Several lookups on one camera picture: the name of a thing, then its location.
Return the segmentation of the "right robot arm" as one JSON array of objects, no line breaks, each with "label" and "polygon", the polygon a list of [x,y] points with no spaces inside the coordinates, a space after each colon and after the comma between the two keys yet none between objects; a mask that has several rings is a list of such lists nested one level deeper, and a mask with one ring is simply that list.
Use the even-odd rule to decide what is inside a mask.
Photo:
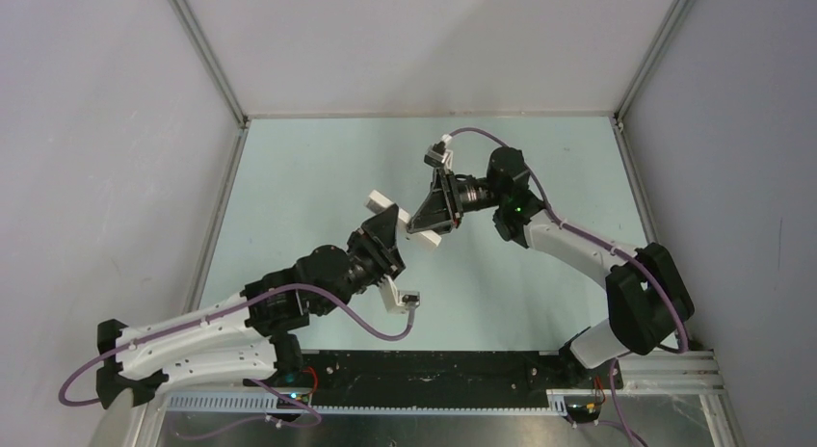
[{"label": "right robot arm", "polygon": [[684,324],[695,306],[667,248],[655,242],[637,248],[605,240],[559,217],[531,190],[533,175],[519,149],[494,149],[484,177],[454,173],[452,157],[443,141],[426,152],[432,183],[408,220],[408,233],[449,233],[466,214],[490,209],[503,240],[551,255],[604,289],[607,319],[560,350],[566,383],[584,387],[603,363],[626,354],[648,355],[672,334],[679,338],[678,351],[688,350]]}]

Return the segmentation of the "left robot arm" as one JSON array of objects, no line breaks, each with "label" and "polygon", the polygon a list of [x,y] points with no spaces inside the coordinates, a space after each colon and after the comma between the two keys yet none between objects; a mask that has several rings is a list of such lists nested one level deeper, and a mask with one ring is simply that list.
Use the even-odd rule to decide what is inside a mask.
[{"label": "left robot arm", "polygon": [[397,233],[407,219],[398,205],[385,206],[351,233],[346,248],[322,245],[207,308],[141,327],[100,323],[98,402],[108,408],[129,390],[139,406],[176,387],[216,381],[297,383],[304,360],[295,330],[313,316],[349,312],[353,296],[370,287],[391,295],[406,267]]}]

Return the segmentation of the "white remote control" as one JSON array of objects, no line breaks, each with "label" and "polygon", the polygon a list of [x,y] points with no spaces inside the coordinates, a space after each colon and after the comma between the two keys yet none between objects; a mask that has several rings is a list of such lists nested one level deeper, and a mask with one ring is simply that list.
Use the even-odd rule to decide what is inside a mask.
[{"label": "white remote control", "polygon": [[379,191],[373,190],[368,195],[365,203],[365,207],[374,214],[379,214],[391,206],[396,206],[398,209],[396,227],[398,232],[407,240],[415,242],[427,250],[435,250],[440,245],[442,237],[432,230],[409,233],[408,222],[411,214]]}]

